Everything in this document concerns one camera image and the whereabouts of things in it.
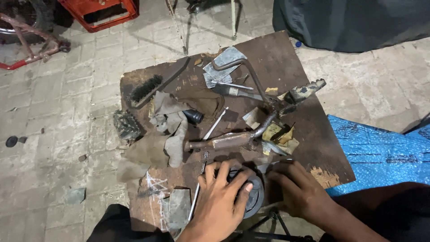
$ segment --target black rubber disc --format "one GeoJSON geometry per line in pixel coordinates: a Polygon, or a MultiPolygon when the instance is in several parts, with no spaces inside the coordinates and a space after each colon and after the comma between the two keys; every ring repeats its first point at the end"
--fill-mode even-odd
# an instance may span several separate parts
{"type": "Polygon", "coordinates": [[[18,137],[11,136],[6,140],[6,147],[9,147],[9,148],[14,147],[17,142],[18,142],[18,137]]]}

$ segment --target stool leg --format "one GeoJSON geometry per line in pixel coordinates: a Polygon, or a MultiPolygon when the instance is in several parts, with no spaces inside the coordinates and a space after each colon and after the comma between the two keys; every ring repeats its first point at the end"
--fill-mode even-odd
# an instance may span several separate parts
{"type": "Polygon", "coordinates": [[[179,37],[180,37],[180,38],[181,38],[181,40],[182,40],[182,44],[183,44],[183,46],[182,46],[182,50],[184,51],[184,55],[186,55],[186,56],[187,56],[187,55],[188,55],[188,49],[187,49],[187,47],[185,46],[185,40],[184,40],[184,38],[182,37],[181,31],[179,30],[178,23],[176,22],[176,17],[175,17],[175,13],[173,12],[172,5],[171,5],[171,3],[170,3],[170,0],[167,0],[166,2],[167,2],[167,8],[169,9],[170,15],[172,16],[173,23],[175,24],[176,31],[178,32],[179,37]]]}
{"type": "Polygon", "coordinates": [[[236,5],[234,5],[234,0],[231,0],[231,32],[232,39],[236,40],[236,5]]]}

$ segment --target right hand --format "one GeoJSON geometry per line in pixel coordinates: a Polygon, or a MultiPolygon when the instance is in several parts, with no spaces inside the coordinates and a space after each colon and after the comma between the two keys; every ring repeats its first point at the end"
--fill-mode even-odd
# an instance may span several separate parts
{"type": "Polygon", "coordinates": [[[293,217],[320,226],[343,209],[297,161],[280,161],[267,176],[282,187],[284,206],[280,209],[293,217]]]}

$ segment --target left hand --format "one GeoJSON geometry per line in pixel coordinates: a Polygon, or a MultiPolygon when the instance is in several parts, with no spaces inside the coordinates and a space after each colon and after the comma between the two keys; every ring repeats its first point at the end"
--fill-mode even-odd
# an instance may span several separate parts
{"type": "Polygon", "coordinates": [[[255,173],[251,169],[245,169],[228,183],[227,176],[232,166],[242,165],[237,160],[213,162],[198,177],[199,203],[194,218],[185,227],[178,242],[219,242],[227,238],[242,221],[252,184],[247,184],[241,190],[240,188],[255,173]]]}

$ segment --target black tarp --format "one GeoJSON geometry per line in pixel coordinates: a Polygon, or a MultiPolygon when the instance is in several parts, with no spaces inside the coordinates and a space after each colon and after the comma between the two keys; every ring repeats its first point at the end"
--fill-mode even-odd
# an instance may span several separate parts
{"type": "Polygon", "coordinates": [[[360,53],[430,36],[430,0],[274,0],[273,28],[312,48],[360,53]]]}

